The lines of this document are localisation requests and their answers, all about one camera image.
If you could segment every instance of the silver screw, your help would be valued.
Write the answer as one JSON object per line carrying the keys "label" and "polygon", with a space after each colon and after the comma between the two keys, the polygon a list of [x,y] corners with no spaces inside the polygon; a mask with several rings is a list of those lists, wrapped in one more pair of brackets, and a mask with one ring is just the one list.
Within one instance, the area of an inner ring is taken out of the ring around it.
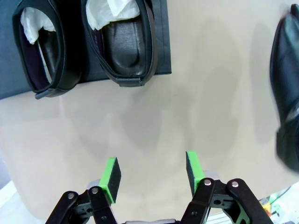
{"label": "silver screw", "polygon": [[239,186],[239,184],[238,184],[237,181],[233,181],[233,182],[232,182],[232,186],[233,186],[234,188],[237,188],[237,187]]}
{"label": "silver screw", "polygon": [[74,198],[74,193],[69,193],[69,195],[67,196],[69,199],[73,199]]}
{"label": "silver screw", "polygon": [[98,191],[99,191],[99,189],[97,189],[97,188],[93,188],[93,189],[92,189],[92,193],[93,193],[93,194],[98,193]]}
{"label": "silver screw", "polygon": [[212,183],[211,183],[210,180],[205,180],[205,181],[204,181],[204,184],[205,184],[206,186],[210,186]]}

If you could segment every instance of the table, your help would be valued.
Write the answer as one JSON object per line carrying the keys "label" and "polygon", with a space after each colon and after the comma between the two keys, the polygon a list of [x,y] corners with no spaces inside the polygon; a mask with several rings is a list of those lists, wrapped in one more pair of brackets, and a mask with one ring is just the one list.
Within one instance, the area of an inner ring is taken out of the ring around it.
{"label": "table", "polygon": [[126,220],[180,219],[191,200],[185,151],[257,198],[299,180],[278,160],[269,82],[275,30],[291,0],[168,1],[172,74],[142,88],[80,84],[56,98],[0,101],[0,149],[28,210],[47,219],[117,156],[113,206]]}

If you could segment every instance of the green gripper pad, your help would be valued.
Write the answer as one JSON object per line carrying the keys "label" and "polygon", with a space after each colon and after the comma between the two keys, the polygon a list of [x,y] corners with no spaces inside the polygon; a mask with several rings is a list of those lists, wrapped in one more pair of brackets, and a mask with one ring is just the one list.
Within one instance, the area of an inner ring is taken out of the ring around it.
{"label": "green gripper pad", "polygon": [[118,188],[121,182],[121,169],[117,158],[109,158],[106,164],[103,176],[100,180],[99,187],[106,192],[111,203],[115,203]]}
{"label": "green gripper pad", "polygon": [[194,196],[198,183],[206,176],[202,171],[197,153],[195,151],[186,152],[186,170],[191,187],[192,196]]}

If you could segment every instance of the black shoe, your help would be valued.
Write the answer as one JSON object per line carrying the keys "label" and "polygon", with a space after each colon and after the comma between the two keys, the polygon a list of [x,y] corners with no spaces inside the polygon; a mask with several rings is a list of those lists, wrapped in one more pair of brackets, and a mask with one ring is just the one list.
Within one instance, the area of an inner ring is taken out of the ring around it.
{"label": "black shoe", "polygon": [[[56,32],[42,28],[38,40],[30,44],[21,25],[21,14],[27,7],[45,13]],[[14,38],[36,99],[62,95],[79,82],[83,45],[80,13],[80,0],[23,0],[16,8]]]}
{"label": "black shoe", "polygon": [[145,85],[158,62],[153,12],[147,0],[136,0],[140,15],[111,22],[92,30],[86,17],[87,0],[81,0],[82,20],[88,43],[107,76],[120,86]]}
{"label": "black shoe", "polygon": [[283,18],[276,30],[270,79],[281,127],[277,132],[279,158],[299,171],[299,6]]}

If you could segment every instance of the white tissue paper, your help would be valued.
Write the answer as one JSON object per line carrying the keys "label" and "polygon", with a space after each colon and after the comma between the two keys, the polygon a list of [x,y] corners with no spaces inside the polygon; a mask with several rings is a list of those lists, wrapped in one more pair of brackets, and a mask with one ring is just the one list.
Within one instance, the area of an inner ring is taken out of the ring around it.
{"label": "white tissue paper", "polygon": [[24,27],[25,36],[31,44],[34,44],[38,39],[38,31],[41,28],[51,32],[55,31],[54,25],[49,17],[36,8],[24,8],[21,15],[21,24]]}
{"label": "white tissue paper", "polygon": [[100,30],[109,22],[139,16],[136,0],[88,0],[86,16],[89,26]]}

